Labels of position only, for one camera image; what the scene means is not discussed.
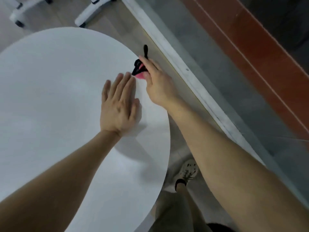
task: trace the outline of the right hand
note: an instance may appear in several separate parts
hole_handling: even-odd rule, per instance
[[[152,59],[148,60],[142,56],[139,59],[148,70],[143,75],[147,81],[146,90],[151,101],[167,109],[169,104],[179,98],[172,78],[162,71],[161,67]]]

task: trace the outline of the forearm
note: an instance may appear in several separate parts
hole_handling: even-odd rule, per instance
[[[308,221],[306,209],[273,173],[203,121],[183,101],[171,103],[167,110],[210,190],[240,229],[272,231],[278,230],[280,224],[284,230],[292,229],[284,223],[285,219],[294,229],[295,223],[304,228]]]
[[[100,132],[0,203],[0,231],[64,231],[120,137]]]

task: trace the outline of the hand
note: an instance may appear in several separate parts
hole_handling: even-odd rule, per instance
[[[129,72],[125,76],[118,74],[112,85],[110,80],[105,82],[102,90],[101,131],[115,132],[121,137],[135,125],[139,99],[135,98],[130,104],[135,83],[135,77]]]
[[[142,56],[139,59],[143,62],[148,72],[144,72],[147,81],[147,93],[155,104],[167,109],[170,102],[178,99],[178,93],[172,78],[162,71],[161,67],[152,59],[148,60]]]

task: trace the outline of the finger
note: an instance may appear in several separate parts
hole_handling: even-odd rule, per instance
[[[114,97],[115,91],[117,89],[118,84],[121,82],[123,78],[123,74],[119,73],[118,76],[116,77],[116,80],[114,81],[114,83],[112,84],[109,93],[108,93],[108,97],[111,99]]]
[[[131,121],[131,122],[135,122],[136,121],[138,108],[139,108],[139,99],[135,98],[133,100],[133,103],[132,103],[131,114],[130,114],[130,117],[129,117],[129,121]]]
[[[107,80],[103,86],[103,89],[102,89],[102,102],[105,102],[107,100],[107,97],[108,97],[108,91],[111,87],[111,81],[110,80]]]
[[[115,94],[114,94],[114,99],[120,100],[123,88],[126,86],[126,84],[127,84],[127,82],[129,81],[130,78],[131,78],[131,73],[126,72],[125,76],[123,77],[123,79],[121,80],[121,82],[117,86],[117,89],[116,89]]]
[[[154,61],[152,58],[150,58],[149,60],[153,63],[153,65],[155,65],[155,67],[158,70],[162,71],[162,68],[160,67],[160,65],[156,61]]]
[[[150,76],[149,72],[143,72],[143,75],[145,77],[145,80],[147,82],[147,86],[152,85],[152,78]]]
[[[122,91],[122,94],[121,94],[121,97],[120,97],[120,101],[123,101],[126,104],[129,104],[132,88],[133,88],[133,85],[135,84],[135,82],[136,82],[135,76],[131,76],[131,78],[129,79],[129,81],[127,82],[125,87],[123,88],[123,91]]]
[[[157,71],[157,68],[148,59],[143,56],[140,56],[139,59],[145,65],[150,74],[154,74]]]

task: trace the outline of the floor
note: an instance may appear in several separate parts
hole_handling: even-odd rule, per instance
[[[11,9],[3,0],[0,0],[0,52],[10,44],[33,32],[54,27],[75,26],[75,18],[88,4],[89,0],[54,0],[52,5],[42,2],[25,15],[24,23],[26,27],[21,29],[8,19]],[[115,38],[137,55],[143,53],[142,45],[147,44],[149,55],[159,62],[161,67],[173,78],[180,95],[205,120],[218,128],[203,105],[121,1],[107,3],[103,6],[101,12],[88,24],[87,28]],[[180,169],[185,160],[192,158],[180,130],[171,118],[170,128],[171,153],[167,179],[171,178]],[[214,198],[200,174],[191,181],[188,188],[201,209],[206,222],[222,223],[235,229],[232,219]],[[149,215],[136,231],[147,231],[152,221],[153,218]]]

